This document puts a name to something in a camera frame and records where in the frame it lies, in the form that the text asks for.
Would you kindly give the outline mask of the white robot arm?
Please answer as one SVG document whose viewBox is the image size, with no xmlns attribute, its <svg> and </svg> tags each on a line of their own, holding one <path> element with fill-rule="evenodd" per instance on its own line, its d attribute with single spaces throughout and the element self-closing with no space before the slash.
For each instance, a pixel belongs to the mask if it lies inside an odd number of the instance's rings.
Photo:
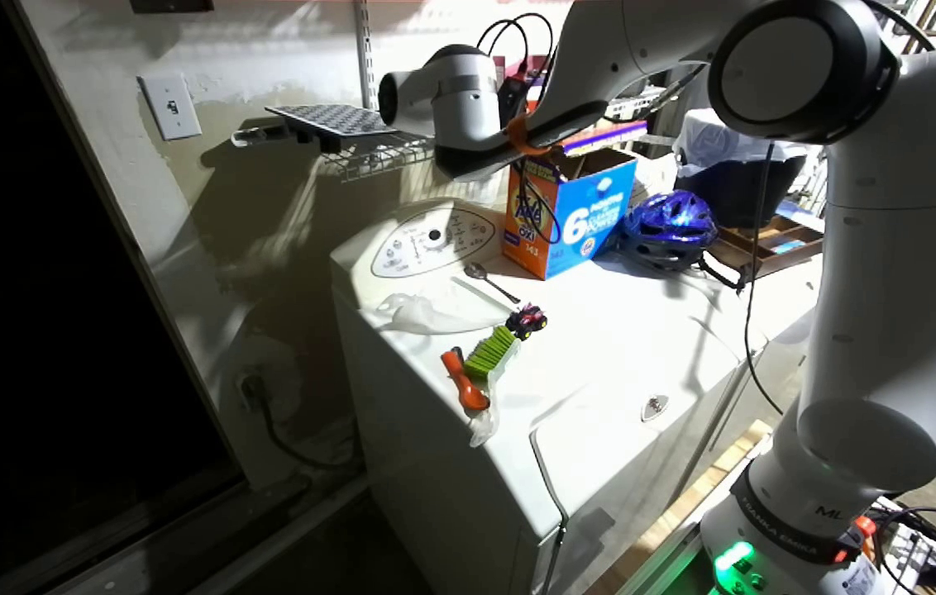
<svg viewBox="0 0 936 595">
<path fill-rule="evenodd" d="M 936 476 L 936 50 L 885 48 L 876 0 L 577 0 L 540 107 L 506 119 L 494 61 L 450 44 L 382 80 L 420 107 L 450 177 L 544 156 L 636 83 L 702 63 L 719 119 L 827 151 L 808 383 L 702 519 L 714 595 L 848 595 L 876 563 L 844 539 Z"/>
</svg>

